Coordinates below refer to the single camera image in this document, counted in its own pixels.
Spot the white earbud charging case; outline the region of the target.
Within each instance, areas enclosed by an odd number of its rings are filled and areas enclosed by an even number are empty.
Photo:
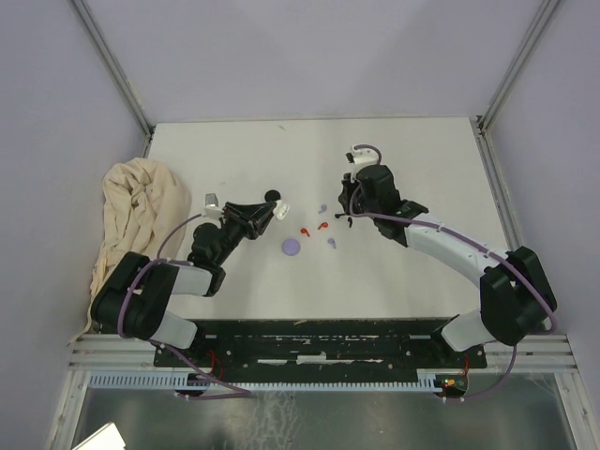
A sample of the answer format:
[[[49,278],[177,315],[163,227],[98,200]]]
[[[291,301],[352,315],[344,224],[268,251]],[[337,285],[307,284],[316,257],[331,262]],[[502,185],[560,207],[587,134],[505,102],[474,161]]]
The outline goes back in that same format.
[[[276,206],[273,210],[274,217],[281,221],[283,220],[290,211],[290,205],[282,200],[276,201]]]

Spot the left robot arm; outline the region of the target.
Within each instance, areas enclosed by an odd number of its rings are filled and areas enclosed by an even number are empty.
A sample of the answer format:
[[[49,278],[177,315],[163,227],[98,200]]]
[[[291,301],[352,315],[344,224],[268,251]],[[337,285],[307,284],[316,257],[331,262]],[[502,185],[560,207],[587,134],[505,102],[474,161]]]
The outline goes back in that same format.
[[[113,269],[91,305],[91,319],[122,338],[137,338],[174,347],[186,365],[199,365],[207,355],[207,343],[199,327],[168,310],[177,294],[212,297],[220,289],[226,272],[223,264],[240,243],[256,240],[272,219],[282,220],[289,205],[280,193],[269,190],[264,202],[218,205],[208,194],[198,218],[187,258],[173,260],[158,254],[151,259],[130,251]]]

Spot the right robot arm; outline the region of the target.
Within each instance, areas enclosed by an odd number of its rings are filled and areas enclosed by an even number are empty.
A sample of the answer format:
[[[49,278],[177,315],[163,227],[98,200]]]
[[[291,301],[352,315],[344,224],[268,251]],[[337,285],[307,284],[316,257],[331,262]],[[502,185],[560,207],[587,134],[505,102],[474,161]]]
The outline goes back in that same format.
[[[474,346],[514,347],[529,334],[556,329],[557,301],[533,250],[493,249],[444,225],[424,205],[401,197],[385,165],[347,172],[341,185],[344,216],[371,219],[384,238],[434,258],[478,288],[478,308],[434,332],[429,347],[438,365],[453,366]]]

